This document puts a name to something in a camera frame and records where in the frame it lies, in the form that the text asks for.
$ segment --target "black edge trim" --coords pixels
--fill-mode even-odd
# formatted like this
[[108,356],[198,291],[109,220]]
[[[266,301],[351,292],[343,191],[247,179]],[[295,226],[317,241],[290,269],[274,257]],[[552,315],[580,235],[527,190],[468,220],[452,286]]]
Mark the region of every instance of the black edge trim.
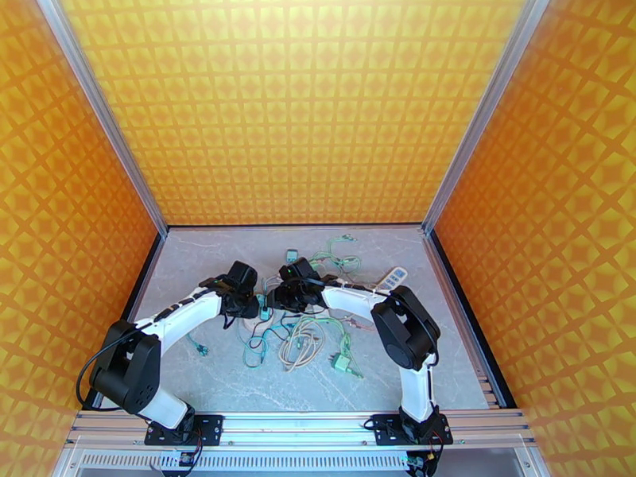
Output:
[[477,321],[477,317],[472,310],[471,303],[468,302],[468,298],[466,297],[466,293],[463,291],[462,286],[460,284],[460,280],[457,278],[457,274],[453,270],[450,261],[442,247],[442,243],[440,239],[437,237],[435,230],[431,231],[431,240],[437,253],[440,255],[440,259],[444,268],[446,269],[446,273],[451,280],[451,284],[453,289],[455,290],[457,297],[460,299],[460,303],[462,304],[463,310],[466,313],[468,318],[468,323],[471,325],[471,329],[477,338],[477,342],[481,347],[484,356],[486,357],[486,363],[491,369],[491,373],[494,377],[494,384],[498,387],[501,395],[503,396],[504,401],[500,401],[499,405],[503,408],[518,408],[517,403],[514,401],[514,397],[510,392],[510,388],[506,383],[506,380],[503,377],[503,373],[499,365],[497,364],[497,360],[494,358],[492,354],[492,350],[488,341],[486,340],[486,336],[483,334],[481,326],[479,326],[479,322]]
[[[150,250],[148,251],[148,255],[145,257],[144,265],[142,266],[142,270],[139,271],[139,275],[137,276],[137,280],[134,283],[133,289],[130,291],[130,295],[128,296],[128,301],[126,301],[126,305],[124,306],[124,310],[122,311],[122,315],[119,317],[120,320],[128,320],[130,317],[130,312],[133,309],[134,302],[139,297],[139,292],[142,290],[142,286],[145,280],[145,277],[148,275],[148,271],[150,271],[150,266],[153,263],[154,256],[161,245],[161,236],[157,233],[154,236],[153,245],[150,246]],[[97,400],[100,397],[100,393],[95,391],[93,388],[88,390],[88,395],[86,396],[86,402],[89,405],[96,406]]]
[[421,226],[421,221],[416,222],[351,222],[351,223],[245,223],[238,225],[168,225],[168,232],[171,229],[240,229],[247,227],[268,228],[268,227],[350,227],[350,226],[382,226],[382,225],[404,225]]
[[130,295],[128,296],[128,301],[126,301],[126,305],[124,306],[124,310],[122,311],[122,316],[119,318],[120,320],[128,320],[130,317],[130,312],[133,309],[134,302],[139,297],[139,292],[142,290],[142,286],[145,280],[145,277],[148,275],[148,271],[150,271],[150,266],[153,263],[153,259],[157,249],[159,249],[159,245],[161,244],[161,236],[159,234],[155,235],[153,245],[150,246],[150,250],[148,255],[145,258],[144,265],[142,266],[142,270],[139,271],[139,275],[137,280],[134,283],[133,290],[130,291]]

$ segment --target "remote control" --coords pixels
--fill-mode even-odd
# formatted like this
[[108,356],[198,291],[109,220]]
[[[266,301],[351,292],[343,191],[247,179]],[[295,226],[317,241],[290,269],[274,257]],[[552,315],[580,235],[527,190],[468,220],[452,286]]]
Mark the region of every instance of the remote control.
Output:
[[378,289],[381,291],[390,291],[391,289],[395,289],[398,287],[409,273],[406,272],[404,267],[394,267],[391,272],[389,272],[384,279],[378,284]]

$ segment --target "marble floor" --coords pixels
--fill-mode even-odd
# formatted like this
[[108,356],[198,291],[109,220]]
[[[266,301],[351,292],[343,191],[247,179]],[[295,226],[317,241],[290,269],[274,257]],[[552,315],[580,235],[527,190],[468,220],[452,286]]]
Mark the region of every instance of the marble floor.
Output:
[[[440,326],[440,364],[434,372],[434,393],[440,407],[487,408],[417,226],[172,229],[135,318],[151,316],[186,296],[203,279],[226,273],[234,260],[254,267],[260,281],[277,274],[285,264],[287,249],[311,257],[324,250],[331,237],[344,234],[357,240],[337,242],[333,252],[362,259],[356,281],[377,282],[393,267],[405,267],[409,276],[404,285],[415,292]],[[327,268],[335,273],[329,264]],[[192,332],[196,341],[209,348],[207,356],[202,357],[183,338],[162,360],[162,383],[198,411],[387,411],[400,405],[398,367],[384,352],[375,331],[347,326],[351,349],[365,376],[358,379],[330,366],[329,355],[338,351],[336,332],[328,331],[330,337],[313,362],[285,373],[277,357],[280,341],[275,336],[268,337],[270,351],[262,366],[250,369],[242,359],[244,346],[237,335],[240,321],[226,331],[222,326],[223,318],[219,317]],[[248,336],[244,330],[241,334]]]

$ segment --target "yellow patterned panel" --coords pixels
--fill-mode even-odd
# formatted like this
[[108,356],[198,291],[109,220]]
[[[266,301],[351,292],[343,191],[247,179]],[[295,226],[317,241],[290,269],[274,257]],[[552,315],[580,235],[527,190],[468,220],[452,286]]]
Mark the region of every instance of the yellow patterned panel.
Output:
[[524,0],[62,0],[171,224],[420,222]]
[[553,475],[636,475],[636,0],[552,0],[437,228]]
[[155,230],[34,0],[0,0],[0,475],[50,475]]

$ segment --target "black mounting bracket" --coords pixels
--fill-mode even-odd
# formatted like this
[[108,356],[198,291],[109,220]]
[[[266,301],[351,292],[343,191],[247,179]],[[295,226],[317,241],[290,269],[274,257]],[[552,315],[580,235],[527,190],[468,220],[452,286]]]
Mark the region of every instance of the black mounting bracket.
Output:
[[366,429],[373,430],[375,443],[379,447],[395,445],[450,445],[451,429],[446,416],[439,407],[429,418],[417,422],[400,408],[400,413],[379,413],[372,415]]
[[223,433],[223,415],[195,415],[193,431],[188,439],[158,423],[151,422],[145,431],[144,444],[149,446],[196,446],[201,435],[204,447],[217,447]]

